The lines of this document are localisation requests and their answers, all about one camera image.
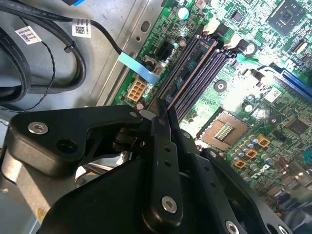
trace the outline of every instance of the green circuit board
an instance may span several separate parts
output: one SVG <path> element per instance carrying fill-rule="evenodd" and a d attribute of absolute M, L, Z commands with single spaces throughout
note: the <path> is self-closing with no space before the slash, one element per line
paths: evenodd
<path fill-rule="evenodd" d="M 311 198 L 309 183 L 304 185 L 306 181 L 312 181 L 311 103 L 279 79 L 270 78 L 268 83 L 259 84 L 255 77 L 246 75 L 246 69 L 259 69 L 274 63 L 310 87 L 312 0 L 219 0 L 213 1 L 217 2 L 213 6 L 210 0 L 204 1 L 204 6 L 198 2 L 166 2 L 136 58 L 140 62 L 151 60 L 157 63 L 161 68 L 158 83 L 146 84 L 139 101 L 129 99 L 129 90 L 137 78 L 137 74 L 130 71 L 113 104 L 129 104 L 138 110 L 148 106 L 185 50 L 179 45 L 179 40 L 184 38 L 188 43 L 199 28 L 217 19 L 228 27 L 226 35 L 221 38 L 223 42 L 237 34 L 252 44 L 254 50 L 249 54 L 238 55 L 236 60 L 230 60 L 223 67 L 180 122 L 181 128 L 196 139 L 199 148 L 212 147 L 218 150 L 238 174 L 248 177 L 246 181 L 251 188 L 271 207 L 284 193 L 300 201 Z M 178 18 L 181 7 L 189 10 L 187 19 Z M 284 12 L 287 14 L 280 14 L 281 9 L 286 9 Z M 159 61 L 157 49 L 164 39 L 174 48 L 167 59 Z M 298 51 L 298 48 L 303 48 L 300 48 L 303 43 L 304 49 Z M 220 80 L 226 84 L 222 92 L 215 87 Z M 222 116 L 228 122 L 220 124 Z M 231 119 L 235 119 L 235 123 L 230 123 Z M 209 131 L 215 127 L 215 133 L 211 135 Z M 241 133 L 235 132 L 241 127 L 246 129 Z M 229 134 L 237 136 L 221 145 Z M 268 144 L 263 146 L 254 143 L 252 150 L 255 152 L 250 156 L 245 154 L 239 159 L 244 165 L 237 165 L 233 155 L 250 137 Z M 264 155 L 271 161 L 265 161 Z"/>

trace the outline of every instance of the blue pcie slot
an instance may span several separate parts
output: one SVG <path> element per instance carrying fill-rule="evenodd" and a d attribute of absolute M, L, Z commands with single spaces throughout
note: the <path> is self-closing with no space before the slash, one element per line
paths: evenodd
<path fill-rule="evenodd" d="M 278 76 L 278 78 L 291 87 L 294 91 L 303 96 L 306 100 L 312 102 L 312 89 L 308 87 L 305 83 L 300 81 L 294 74 L 286 70 L 285 68 L 280 68 L 278 66 L 272 66 L 276 72 L 281 74 L 282 76 Z"/>

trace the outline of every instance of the silver screw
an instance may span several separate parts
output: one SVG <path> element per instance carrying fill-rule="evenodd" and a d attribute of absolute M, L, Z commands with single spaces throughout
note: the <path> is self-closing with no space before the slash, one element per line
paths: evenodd
<path fill-rule="evenodd" d="M 278 228 L 280 229 L 280 231 L 282 232 L 282 234 L 288 234 L 288 232 L 286 231 L 286 229 L 282 226 L 278 226 Z"/>
<path fill-rule="evenodd" d="M 171 214 L 174 214 L 177 211 L 176 202 L 169 196 L 164 196 L 161 199 L 161 204 L 165 211 Z"/>
<path fill-rule="evenodd" d="M 187 132 L 184 132 L 183 135 L 184 135 L 186 138 L 188 138 L 188 139 L 191 138 L 190 134 L 188 134 Z"/>
<path fill-rule="evenodd" d="M 28 125 L 28 131 L 33 134 L 43 135 L 46 134 L 48 130 L 48 126 L 41 122 L 32 122 Z"/>
<path fill-rule="evenodd" d="M 213 152 L 213 151 L 209 151 L 209 154 L 210 154 L 212 157 L 216 157 L 216 154 L 215 154 L 215 152 Z"/>
<path fill-rule="evenodd" d="M 226 220 L 225 226 L 230 234 L 239 234 L 239 230 L 233 222 Z"/>
<path fill-rule="evenodd" d="M 134 113 L 134 112 L 132 112 L 132 111 L 130 111 L 130 113 L 129 113 L 131 116 L 133 116 L 133 117 L 137 117 L 137 114 L 136 113 Z"/>

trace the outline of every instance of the motherboard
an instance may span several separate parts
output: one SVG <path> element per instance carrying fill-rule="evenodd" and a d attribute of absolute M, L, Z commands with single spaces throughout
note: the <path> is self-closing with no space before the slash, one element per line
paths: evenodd
<path fill-rule="evenodd" d="M 175 107 L 277 212 L 312 198 L 312 0 L 168 0 L 113 104 Z"/>

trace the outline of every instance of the pcie slot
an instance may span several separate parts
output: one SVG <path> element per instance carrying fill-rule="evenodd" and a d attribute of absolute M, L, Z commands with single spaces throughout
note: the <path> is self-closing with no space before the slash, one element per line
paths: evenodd
<path fill-rule="evenodd" d="M 189 42 L 189 45 L 184 50 L 183 54 L 181 55 L 178 62 L 175 64 L 174 69 L 169 73 L 169 75 L 165 78 L 161 86 L 158 88 L 158 91 L 156 92 L 153 100 L 151 103 L 154 102 L 155 98 L 161 98 L 165 93 L 168 87 L 172 85 L 174 82 L 177 74 L 182 70 L 184 67 L 187 59 L 192 54 L 194 49 L 198 46 L 200 39 L 196 36 L 193 37 L 193 39 Z"/>
<path fill-rule="evenodd" d="M 295 94 L 300 94 L 306 100 L 312 102 L 312 89 L 310 87 L 301 82 L 295 75 L 284 68 L 273 66 L 273 69 L 281 75 L 277 77 L 291 88 L 290 91 L 294 91 Z"/>
<path fill-rule="evenodd" d="M 181 99 L 176 103 L 175 108 L 179 120 L 182 120 L 192 106 L 197 102 L 200 96 L 208 88 L 220 70 L 227 64 L 230 58 L 236 57 L 236 52 L 222 48 L 215 51 L 202 70 L 198 73 L 193 82 L 185 90 Z"/>

